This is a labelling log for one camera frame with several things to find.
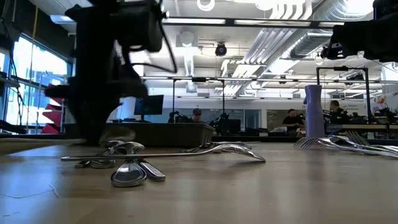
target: security camera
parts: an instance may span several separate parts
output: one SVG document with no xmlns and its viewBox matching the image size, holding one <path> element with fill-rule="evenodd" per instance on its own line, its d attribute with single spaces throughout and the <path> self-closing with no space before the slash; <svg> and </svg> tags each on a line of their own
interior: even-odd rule
<svg viewBox="0 0 398 224">
<path fill-rule="evenodd" d="M 286 75 L 281 75 L 281 76 L 280 76 L 280 79 L 281 79 L 281 80 L 286 79 Z"/>
<path fill-rule="evenodd" d="M 224 43 L 217 43 L 216 56 L 223 57 L 226 55 L 226 47 Z"/>
</svg>

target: computer monitor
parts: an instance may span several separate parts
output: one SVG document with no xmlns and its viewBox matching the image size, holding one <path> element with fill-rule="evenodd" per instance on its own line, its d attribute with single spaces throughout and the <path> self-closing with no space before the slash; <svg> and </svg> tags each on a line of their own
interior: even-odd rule
<svg viewBox="0 0 398 224">
<path fill-rule="evenodd" d="M 136 99 L 134 115 L 161 115 L 163 110 L 164 95 L 148 96 Z"/>
</svg>

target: pole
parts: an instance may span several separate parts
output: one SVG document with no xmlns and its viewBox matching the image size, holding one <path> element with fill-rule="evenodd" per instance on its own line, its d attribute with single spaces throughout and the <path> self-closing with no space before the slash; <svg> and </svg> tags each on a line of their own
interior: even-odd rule
<svg viewBox="0 0 398 224">
<path fill-rule="evenodd" d="M 362 68 L 365 72 L 366 108 L 368 110 L 368 124 L 372 123 L 371 94 L 369 90 L 369 69 Z"/>
<path fill-rule="evenodd" d="M 223 114 L 225 114 L 225 92 L 224 92 L 224 89 L 225 89 L 225 81 L 222 80 L 221 82 L 223 83 Z"/>
<path fill-rule="evenodd" d="M 173 80 L 173 112 L 174 112 L 174 98 L 175 98 L 175 81 Z"/>
<path fill-rule="evenodd" d="M 319 72 L 320 72 L 321 68 L 317 67 L 317 85 L 321 85 L 321 79 L 319 77 Z"/>
<path fill-rule="evenodd" d="M 42 90 L 42 78 L 43 78 L 43 75 L 42 74 L 40 74 L 40 82 L 39 82 L 39 90 L 38 90 L 38 94 L 39 94 L 39 100 L 38 100 L 38 102 L 37 102 L 37 114 L 36 114 L 36 129 L 35 129 L 35 134 L 37 134 L 37 130 L 38 130 L 38 128 L 39 128 L 39 108 L 40 108 L 40 101 L 41 101 L 41 96 L 42 96 L 42 92 L 41 92 L 41 90 Z"/>
</svg>

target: desk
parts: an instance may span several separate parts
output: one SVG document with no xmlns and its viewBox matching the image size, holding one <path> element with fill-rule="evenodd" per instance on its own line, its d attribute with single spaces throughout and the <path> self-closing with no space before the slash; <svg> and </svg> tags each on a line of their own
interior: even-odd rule
<svg viewBox="0 0 398 224">
<path fill-rule="evenodd" d="M 230 153 L 151 159 L 166 181 L 128 189 L 111 186 L 114 169 L 76 170 L 60 161 L 94 149 L 51 146 L 0 156 L 0 223 L 396 223 L 398 161 L 293 144 L 252 146 L 267 163 Z"/>
<path fill-rule="evenodd" d="M 367 132 L 378 132 L 378 131 L 391 131 L 398 132 L 398 125 L 392 124 L 328 124 L 326 131 L 329 133 L 338 131 L 367 131 Z"/>
</svg>

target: camera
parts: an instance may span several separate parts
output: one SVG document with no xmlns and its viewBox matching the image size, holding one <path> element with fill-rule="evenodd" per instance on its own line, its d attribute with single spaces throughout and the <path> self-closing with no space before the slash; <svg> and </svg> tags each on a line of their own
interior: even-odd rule
<svg viewBox="0 0 398 224">
<path fill-rule="evenodd" d="M 216 56 L 224 57 L 226 55 L 226 47 L 224 43 L 218 43 L 216 48 Z"/>
</svg>

